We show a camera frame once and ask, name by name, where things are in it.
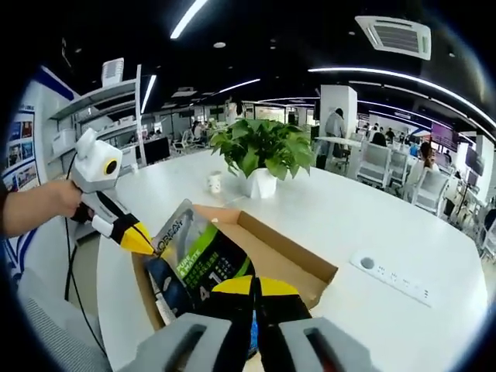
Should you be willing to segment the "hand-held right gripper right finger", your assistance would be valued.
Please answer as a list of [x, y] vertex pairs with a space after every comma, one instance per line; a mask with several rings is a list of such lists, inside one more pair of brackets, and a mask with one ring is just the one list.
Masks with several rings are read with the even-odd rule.
[[258, 348], [265, 371], [373, 371], [370, 351], [323, 317], [295, 287], [260, 277], [255, 285]]

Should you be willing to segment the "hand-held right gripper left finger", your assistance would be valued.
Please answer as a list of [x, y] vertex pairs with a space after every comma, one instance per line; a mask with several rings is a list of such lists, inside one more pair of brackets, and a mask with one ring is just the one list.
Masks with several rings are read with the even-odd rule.
[[253, 276], [223, 281], [195, 312], [141, 342], [128, 371], [241, 371], [249, 356]]

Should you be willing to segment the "person's left hand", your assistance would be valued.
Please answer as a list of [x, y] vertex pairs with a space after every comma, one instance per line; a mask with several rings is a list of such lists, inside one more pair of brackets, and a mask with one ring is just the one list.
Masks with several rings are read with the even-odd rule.
[[94, 211], [82, 201], [82, 192], [72, 180], [58, 180], [53, 183], [60, 215], [79, 223], [91, 221]]

